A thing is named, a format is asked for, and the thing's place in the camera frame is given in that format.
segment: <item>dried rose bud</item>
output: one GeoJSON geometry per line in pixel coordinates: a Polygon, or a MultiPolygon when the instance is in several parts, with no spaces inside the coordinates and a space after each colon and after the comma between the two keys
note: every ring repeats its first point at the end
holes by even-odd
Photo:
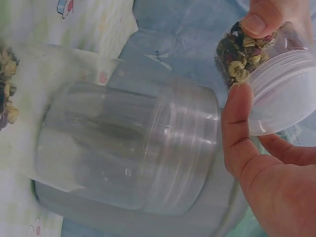
{"type": "Polygon", "coordinates": [[[266,37],[264,37],[264,38],[262,38],[264,41],[270,41],[270,40],[272,40],[272,35],[268,35],[268,36],[266,36],[266,37]]]}
{"type": "Polygon", "coordinates": [[[253,52],[252,52],[252,55],[253,55],[253,56],[257,56],[257,55],[259,55],[259,54],[261,54],[261,49],[259,49],[259,48],[255,48],[255,49],[253,50],[253,52]]]}
{"type": "Polygon", "coordinates": [[[229,52],[226,52],[224,57],[227,63],[231,63],[234,60],[234,56],[229,52]]]}

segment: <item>finger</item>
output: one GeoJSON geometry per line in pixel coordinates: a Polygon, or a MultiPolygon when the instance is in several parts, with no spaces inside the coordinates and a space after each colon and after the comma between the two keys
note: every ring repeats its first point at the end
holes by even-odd
{"type": "Polygon", "coordinates": [[[295,22],[306,14],[299,0],[253,0],[250,3],[250,11],[241,26],[254,38],[263,38],[284,22],[295,22]]]}
{"type": "Polygon", "coordinates": [[[252,107],[249,85],[233,86],[222,113],[222,134],[225,164],[239,179],[245,192],[263,170],[282,162],[273,156],[261,156],[249,139],[248,116],[252,107]]]}
{"type": "Polygon", "coordinates": [[[315,147],[295,147],[276,134],[259,137],[264,148],[285,164],[316,164],[315,147]]]}

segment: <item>jar lid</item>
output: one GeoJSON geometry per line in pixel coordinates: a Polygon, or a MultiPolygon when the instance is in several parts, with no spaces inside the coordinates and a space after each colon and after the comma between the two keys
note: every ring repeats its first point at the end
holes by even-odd
{"type": "Polygon", "coordinates": [[[261,65],[249,77],[254,92],[250,134],[285,130],[316,110],[316,58],[312,51],[294,50],[261,65]]]}

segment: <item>fingernail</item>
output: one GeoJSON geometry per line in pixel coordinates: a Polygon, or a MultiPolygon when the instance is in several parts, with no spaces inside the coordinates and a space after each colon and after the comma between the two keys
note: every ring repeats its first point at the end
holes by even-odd
{"type": "Polygon", "coordinates": [[[242,20],[242,26],[249,32],[259,35],[266,28],[266,23],[261,19],[261,17],[251,14],[242,20]]]}

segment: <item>cartoon print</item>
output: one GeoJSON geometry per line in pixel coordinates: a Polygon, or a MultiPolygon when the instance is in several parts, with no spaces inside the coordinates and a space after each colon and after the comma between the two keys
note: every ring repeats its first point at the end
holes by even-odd
{"type": "Polygon", "coordinates": [[[99,81],[100,83],[106,83],[108,81],[108,74],[106,72],[101,72],[99,81]]]}
{"type": "Polygon", "coordinates": [[[33,225],[30,225],[28,229],[28,236],[27,237],[41,237],[41,226],[40,226],[40,219],[36,218],[33,225]]]}
{"type": "Polygon", "coordinates": [[[74,12],[74,0],[59,0],[57,12],[65,19],[70,12],[74,12]]]}

